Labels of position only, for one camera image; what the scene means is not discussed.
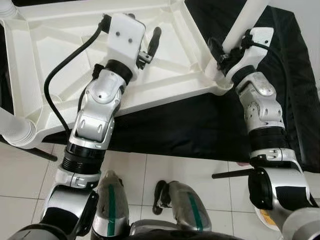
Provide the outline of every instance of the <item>black plastic part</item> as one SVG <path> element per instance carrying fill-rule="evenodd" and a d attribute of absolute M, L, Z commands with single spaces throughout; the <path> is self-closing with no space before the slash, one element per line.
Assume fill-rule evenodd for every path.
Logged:
<path fill-rule="evenodd" d="M 162 207 L 169 208 L 169 204 L 171 203 L 171 197 L 169 194 L 170 183 L 167 183 L 163 186 L 160 203 Z"/>
<path fill-rule="evenodd" d="M 111 16 L 107 14 L 103 15 L 103 20 L 99 23 L 99 27 L 101 28 L 101 30 L 108 34 L 110 30 L 110 25 L 111 25 Z"/>
<path fill-rule="evenodd" d="M 255 168 L 249 174 L 250 200 L 258 209 L 272 210 L 272 187 L 268 174 L 263 168 Z"/>
<path fill-rule="evenodd" d="M 276 196 L 282 207 L 290 211 L 312 208 L 306 194 L 306 188 L 301 186 L 278 186 Z"/>
<path fill-rule="evenodd" d="M 224 76 L 227 75 L 230 69 L 232 69 L 244 56 L 244 49 L 234 48 L 229 54 L 223 54 L 218 58 L 217 67 Z"/>
<path fill-rule="evenodd" d="M 77 174 L 97 174 L 100 171 L 105 153 L 106 150 L 91 149 L 69 142 L 65 148 L 61 166 L 63 169 Z"/>
<path fill-rule="evenodd" d="M 250 34 L 251 29 L 248 29 L 247 31 L 245 31 L 244 34 L 244 38 L 242 38 L 241 40 L 241 47 L 243 47 L 244 49 L 248 49 L 252 46 L 252 35 Z"/>
<path fill-rule="evenodd" d="M 208 45 L 208 48 L 210 49 L 212 56 L 215 59 L 219 59 L 220 56 L 225 54 L 222 48 L 222 44 L 216 38 L 210 37 L 208 39 L 207 45 Z"/>
<path fill-rule="evenodd" d="M 44 225 L 44 224 L 40 224 L 40 223 L 26 226 L 26 227 L 22 228 L 21 230 L 19 230 L 19 232 L 26 231 L 26 230 L 32 230 L 32 229 L 46 230 L 49 233 L 52 233 L 53 235 L 55 235 L 59 240 L 67 240 L 66 234 L 63 231 L 61 231 L 60 229 L 58 229 L 54 226 L 51 226 L 51 225 Z"/>
<path fill-rule="evenodd" d="M 79 218 L 72 212 L 57 207 L 49 207 L 40 222 L 61 229 L 66 235 L 72 233 Z"/>
<path fill-rule="evenodd" d="M 125 231 L 121 235 L 118 235 L 118 236 L 101 236 L 100 234 L 96 233 L 94 228 L 92 228 L 90 240 L 122 240 L 122 239 L 125 239 L 127 236 L 129 236 L 129 233 L 130 233 L 130 228 L 128 227 L 127 231 Z"/>
<path fill-rule="evenodd" d="M 90 232 L 92 223 L 94 222 L 95 214 L 97 211 L 97 204 L 99 195 L 92 191 L 88 202 L 85 205 L 84 211 L 81 216 L 81 229 L 77 233 L 77 236 L 83 237 Z"/>
<path fill-rule="evenodd" d="M 161 33 L 161 28 L 158 26 L 153 30 L 153 35 L 148 46 L 148 55 L 150 55 L 151 57 L 154 57 L 157 52 Z"/>
<path fill-rule="evenodd" d="M 99 77 L 99 74 L 101 72 L 102 69 L 104 69 L 105 67 L 101 64 L 98 64 L 96 63 L 94 65 L 94 68 L 93 68 L 93 73 L 92 73 L 92 77 L 93 77 L 93 80 L 97 79 Z"/>
<path fill-rule="evenodd" d="M 155 189 L 154 189 L 154 201 L 153 201 L 153 207 L 152 207 L 152 212 L 155 215 L 160 215 L 162 213 L 162 208 L 158 206 L 158 202 L 161 196 L 161 191 L 166 185 L 166 181 L 160 180 L 156 183 Z"/>
<path fill-rule="evenodd" d="M 245 66 L 238 70 L 233 76 L 232 76 L 232 82 L 234 83 L 234 86 L 238 86 L 238 84 L 249 74 L 252 74 L 256 72 L 256 69 L 252 65 Z"/>
<path fill-rule="evenodd" d="M 227 171 L 221 173 L 214 173 L 211 175 L 213 179 L 224 179 L 224 178 L 233 178 L 233 177 L 241 177 L 241 176 L 248 176 L 253 169 L 244 169 L 238 171 Z"/>
<path fill-rule="evenodd" d="M 131 70 L 126 65 L 114 59 L 111 59 L 107 62 L 105 69 L 114 72 L 115 74 L 118 74 L 120 77 L 124 79 L 127 85 L 129 84 L 133 76 Z"/>
<path fill-rule="evenodd" d="M 252 151 L 260 149 L 289 149 L 286 131 L 279 126 L 254 129 L 249 132 Z"/>

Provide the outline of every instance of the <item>green stripe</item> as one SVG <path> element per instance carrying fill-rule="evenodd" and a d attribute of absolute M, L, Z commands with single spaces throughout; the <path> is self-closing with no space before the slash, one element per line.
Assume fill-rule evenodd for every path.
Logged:
<path fill-rule="evenodd" d="M 193 211 L 193 216 L 196 224 L 196 229 L 200 232 L 203 231 L 204 226 L 202 225 L 200 213 L 197 208 L 196 200 L 191 192 L 188 192 L 188 197 L 191 203 L 192 211 Z"/>
<path fill-rule="evenodd" d="M 107 236 L 111 237 L 115 235 L 115 223 L 116 223 L 116 199 L 115 189 L 112 184 L 109 185 L 109 223 Z"/>

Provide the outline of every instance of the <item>white pipe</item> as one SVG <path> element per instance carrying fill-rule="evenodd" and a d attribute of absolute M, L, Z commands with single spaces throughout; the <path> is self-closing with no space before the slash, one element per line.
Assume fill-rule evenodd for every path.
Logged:
<path fill-rule="evenodd" d="M 226 36 L 222 48 L 228 54 L 232 49 L 239 46 L 246 30 L 252 29 L 259 17 L 265 10 L 270 0 L 247 0 L 239 16 L 235 20 L 231 30 Z"/>
<path fill-rule="evenodd" d="M 24 118 L 16 117 L 0 107 L 0 135 L 13 146 L 22 147 L 34 137 L 34 124 Z"/>
<path fill-rule="evenodd" d="M 14 18 L 17 8 L 11 0 L 0 0 L 0 19 Z"/>

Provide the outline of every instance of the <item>cable connector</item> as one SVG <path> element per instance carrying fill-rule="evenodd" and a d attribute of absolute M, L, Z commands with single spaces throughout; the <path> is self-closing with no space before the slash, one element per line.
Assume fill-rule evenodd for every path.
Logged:
<path fill-rule="evenodd" d="M 241 48 L 243 49 L 248 49 L 250 48 L 254 41 L 252 41 L 252 35 L 249 33 L 245 33 L 245 35 L 242 37 L 242 40 L 241 40 Z"/>
<path fill-rule="evenodd" d="M 104 14 L 103 19 L 98 24 L 99 28 L 101 29 L 101 31 L 108 34 L 110 30 L 110 25 L 111 25 L 111 16 L 109 16 L 108 14 Z"/>

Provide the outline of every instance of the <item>grout line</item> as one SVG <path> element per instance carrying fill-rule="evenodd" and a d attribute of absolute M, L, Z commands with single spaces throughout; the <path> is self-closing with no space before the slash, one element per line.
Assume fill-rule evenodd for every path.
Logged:
<path fill-rule="evenodd" d="M 52 147 L 52 150 L 51 150 L 51 153 L 50 153 L 51 155 L 53 155 L 53 153 L 54 153 L 55 146 L 56 146 L 56 144 L 53 143 L 53 147 Z"/>
<path fill-rule="evenodd" d="M 41 183 L 41 186 L 40 186 L 38 198 L 37 198 L 37 200 L 36 200 L 35 208 L 34 208 L 34 210 L 33 210 L 32 218 L 31 218 L 31 224 L 32 224 L 32 222 L 33 222 L 33 220 L 34 220 L 34 217 L 35 217 L 37 205 L 38 205 L 38 202 L 39 202 L 39 197 L 40 197 L 40 194 L 41 194 L 42 187 L 43 187 L 43 185 L 44 185 L 44 181 L 45 181 L 45 178 L 46 178 L 46 175 L 47 175 L 47 171 L 48 171 L 48 168 L 49 168 L 49 164 L 50 164 L 50 161 L 48 160 L 48 164 L 46 165 L 46 169 L 45 169 L 44 176 L 43 176 L 43 179 L 42 179 L 42 183 Z"/>
<path fill-rule="evenodd" d="M 144 178 L 143 178 L 143 189 L 142 189 L 142 201 L 141 201 L 140 220 L 141 220 L 141 218 L 142 218 L 142 206 L 143 206 L 143 203 L 144 203 L 145 182 L 146 182 L 146 173 L 147 173 L 147 160 L 148 160 L 148 154 L 145 155 L 145 165 L 144 165 Z"/>
<path fill-rule="evenodd" d="M 139 204 L 128 204 L 129 206 L 137 206 L 137 207 L 142 207 L 142 205 Z"/>
<path fill-rule="evenodd" d="M 148 204 L 136 205 L 136 206 L 153 207 L 153 205 L 148 205 Z M 217 212 L 228 212 L 228 213 L 234 212 L 234 213 L 244 213 L 244 214 L 255 214 L 255 212 L 253 212 L 253 211 L 231 211 L 231 210 L 209 209 L 209 208 L 206 208 L 205 210 L 207 210 L 207 211 L 217 211 Z"/>
<path fill-rule="evenodd" d="M 4 197 L 4 198 L 14 198 L 14 199 L 32 199 L 32 200 L 38 200 L 38 198 L 34 198 L 34 197 L 23 197 L 23 196 L 6 196 L 6 195 L 0 195 L 0 197 Z"/>
<path fill-rule="evenodd" d="M 38 205 L 39 199 L 36 200 L 35 206 L 34 206 L 34 210 L 32 213 L 32 217 L 31 217 L 31 222 L 30 224 L 32 224 L 32 222 L 34 221 L 34 217 L 35 217 L 35 213 L 36 213 L 36 209 L 37 209 L 37 205 Z"/>
<path fill-rule="evenodd" d="M 231 204 L 231 221 L 232 221 L 232 234 L 235 235 L 235 229 L 234 229 L 234 215 L 233 215 L 233 209 L 232 209 L 232 197 L 231 197 L 231 184 L 230 184 L 230 177 L 228 177 L 229 181 L 229 192 L 230 192 L 230 204 Z"/>

